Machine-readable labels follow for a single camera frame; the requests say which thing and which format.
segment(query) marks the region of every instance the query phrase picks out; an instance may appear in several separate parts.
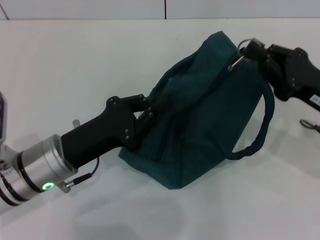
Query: silver metal cylinder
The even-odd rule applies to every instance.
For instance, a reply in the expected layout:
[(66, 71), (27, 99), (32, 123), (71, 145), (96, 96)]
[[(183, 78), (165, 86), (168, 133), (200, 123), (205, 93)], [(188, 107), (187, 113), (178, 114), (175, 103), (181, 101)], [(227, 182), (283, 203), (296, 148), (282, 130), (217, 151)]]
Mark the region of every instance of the silver metal cylinder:
[(14, 155), (10, 161), (11, 169), (0, 172), (0, 214), (60, 184), (78, 171), (64, 160), (58, 135)]

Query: white label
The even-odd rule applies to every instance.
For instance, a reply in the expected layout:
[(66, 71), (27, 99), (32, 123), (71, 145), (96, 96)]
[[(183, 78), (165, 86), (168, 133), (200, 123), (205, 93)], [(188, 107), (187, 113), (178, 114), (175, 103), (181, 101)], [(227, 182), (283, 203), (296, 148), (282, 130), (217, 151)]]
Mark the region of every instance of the white label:
[(313, 95), (311, 98), (310, 98), (310, 101), (317, 104), (319, 107), (320, 107), (320, 96), (318, 95)]
[(20, 175), (12, 166), (7, 170), (1, 171), (1, 175), (9, 184), (20, 178)]

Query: robotic arm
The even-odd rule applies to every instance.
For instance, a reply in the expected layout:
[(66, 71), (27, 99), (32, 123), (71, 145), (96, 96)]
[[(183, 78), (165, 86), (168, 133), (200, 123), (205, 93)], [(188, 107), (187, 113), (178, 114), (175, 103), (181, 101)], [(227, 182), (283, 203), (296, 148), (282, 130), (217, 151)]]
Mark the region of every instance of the robotic arm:
[[(251, 39), (239, 59), (257, 62), (274, 95), (287, 101), (299, 98), (320, 111), (320, 70), (301, 48), (294, 50), (277, 45), (265, 49), (259, 40)], [(91, 177), (91, 173), (65, 182), (78, 168), (104, 153), (125, 147), (135, 151), (144, 137), (168, 111), (171, 103), (164, 96), (146, 98), (142, 94), (106, 101), (105, 110), (96, 118), (62, 135), (53, 135), (22, 152), (2, 144), (6, 136), (7, 105), (0, 95), (0, 214), (21, 205), (57, 185), (65, 193), (72, 186)], [(134, 113), (143, 112), (139, 118)]]
[[(65, 193), (92, 173), (66, 179), (78, 168), (117, 148), (136, 150), (158, 118), (168, 110), (165, 96), (146, 98), (142, 94), (106, 101), (96, 118), (62, 135), (53, 135), (22, 151), (0, 145), (0, 214), (57, 185)], [(0, 96), (0, 143), (5, 140), (6, 101)], [(142, 112), (137, 119), (135, 112)]]

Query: white wall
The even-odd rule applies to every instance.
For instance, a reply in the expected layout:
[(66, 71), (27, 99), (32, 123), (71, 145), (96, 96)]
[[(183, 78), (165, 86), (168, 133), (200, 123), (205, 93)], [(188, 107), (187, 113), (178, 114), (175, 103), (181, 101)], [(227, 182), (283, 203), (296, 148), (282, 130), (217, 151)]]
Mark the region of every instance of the white wall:
[(312, 18), (319, 9), (316, 0), (166, 0), (167, 19)]
[(6, 16), (5, 16), (5, 14), (2, 12), (1, 8), (0, 8), (0, 20), (6, 20)]
[(15, 19), (164, 19), (164, 0), (0, 0)]

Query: fabric bag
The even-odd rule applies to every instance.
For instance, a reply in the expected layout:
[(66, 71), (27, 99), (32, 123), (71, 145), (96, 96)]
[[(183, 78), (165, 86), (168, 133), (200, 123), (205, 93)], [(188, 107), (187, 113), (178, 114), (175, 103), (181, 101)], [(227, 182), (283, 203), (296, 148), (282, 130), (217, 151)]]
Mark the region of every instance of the fabric bag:
[[(220, 31), (169, 69), (150, 96), (167, 94), (173, 108), (138, 152), (123, 148), (119, 157), (168, 189), (180, 189), (225, 159), (239, 160), (259, 151), (275, 99), (256, 64), (242, 62), (228, 71), (237, 59), (236, 46)], [(261, 96), (265, 116), (256, 139), (251, 146), (232, 152)]]

